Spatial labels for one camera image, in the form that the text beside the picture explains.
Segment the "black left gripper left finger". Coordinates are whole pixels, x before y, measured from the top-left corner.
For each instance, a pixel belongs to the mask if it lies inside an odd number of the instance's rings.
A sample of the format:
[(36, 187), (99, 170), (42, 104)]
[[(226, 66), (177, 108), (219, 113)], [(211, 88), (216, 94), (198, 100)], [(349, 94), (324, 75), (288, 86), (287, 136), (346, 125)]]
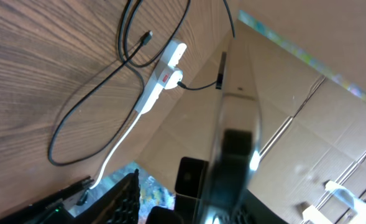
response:
[(138, 224), (139, 170), (127, 174), (98, 201), (73, 219), (73, 224)]

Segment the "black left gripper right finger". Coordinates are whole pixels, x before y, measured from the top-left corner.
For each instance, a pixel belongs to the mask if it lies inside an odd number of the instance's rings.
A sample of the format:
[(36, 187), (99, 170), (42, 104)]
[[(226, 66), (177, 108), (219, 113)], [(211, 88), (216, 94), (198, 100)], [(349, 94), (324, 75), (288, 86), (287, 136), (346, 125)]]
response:
[(241, 205), (232, 218), (233, 224), (287, 224), (249, 190), (242, 195)]

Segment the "black Samsung Galaxy phone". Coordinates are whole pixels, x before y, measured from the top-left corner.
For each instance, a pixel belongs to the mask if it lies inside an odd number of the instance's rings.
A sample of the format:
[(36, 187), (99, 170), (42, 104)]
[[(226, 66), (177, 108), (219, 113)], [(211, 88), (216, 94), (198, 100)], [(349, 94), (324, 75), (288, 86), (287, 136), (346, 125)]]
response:
[(195, 222), (230, 219), (258, 166), (260, 104), (256, 95), (223, 93)]

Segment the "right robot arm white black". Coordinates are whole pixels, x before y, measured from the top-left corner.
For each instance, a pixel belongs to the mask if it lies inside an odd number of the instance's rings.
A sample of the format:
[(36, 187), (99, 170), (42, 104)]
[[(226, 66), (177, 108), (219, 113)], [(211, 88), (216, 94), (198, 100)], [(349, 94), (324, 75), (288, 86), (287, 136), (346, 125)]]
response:
[(194, 224), (201, 201), (208, 161), (183, 157), (175, 183), (173, 210), (159, 206), (151, 209), (146, 224)]

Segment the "white USB charger adapter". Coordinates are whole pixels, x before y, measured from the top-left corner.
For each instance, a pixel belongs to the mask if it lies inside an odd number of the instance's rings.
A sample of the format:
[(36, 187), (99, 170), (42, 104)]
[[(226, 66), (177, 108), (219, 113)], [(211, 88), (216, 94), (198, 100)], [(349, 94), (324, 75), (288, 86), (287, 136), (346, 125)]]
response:
[(183, 78), (183, 72), (181, 70), (168, 70), (162, 82), (164, 83), (164, 89), (170, 90), (178, 86), (178, 82), (180, 82)]

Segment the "cardboard box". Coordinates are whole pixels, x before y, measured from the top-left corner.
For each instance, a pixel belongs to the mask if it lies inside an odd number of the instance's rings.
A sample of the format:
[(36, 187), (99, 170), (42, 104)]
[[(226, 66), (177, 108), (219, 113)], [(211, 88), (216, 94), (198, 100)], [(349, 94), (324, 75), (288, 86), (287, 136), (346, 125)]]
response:
[(262, 110), (262, 160), (249, 190), (288, 223), (308, 202), (339, 221), (333, 180), (366, 189), (366, 1), (242, 1)]

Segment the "white power strip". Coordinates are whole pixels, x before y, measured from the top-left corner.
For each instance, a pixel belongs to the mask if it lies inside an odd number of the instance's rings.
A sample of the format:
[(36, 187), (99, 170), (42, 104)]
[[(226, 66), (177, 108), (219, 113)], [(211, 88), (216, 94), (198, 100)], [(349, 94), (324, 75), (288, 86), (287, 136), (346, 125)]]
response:
[(171, 40), (166, 46), (135, 106), (136, 112), (145, 114), (152, 109), (161, 92), (165, 90), (162, 82), (165, 73), (168, 70), (180, 70), (177, 65), (186, 49), (187, 45), (179, 40)]

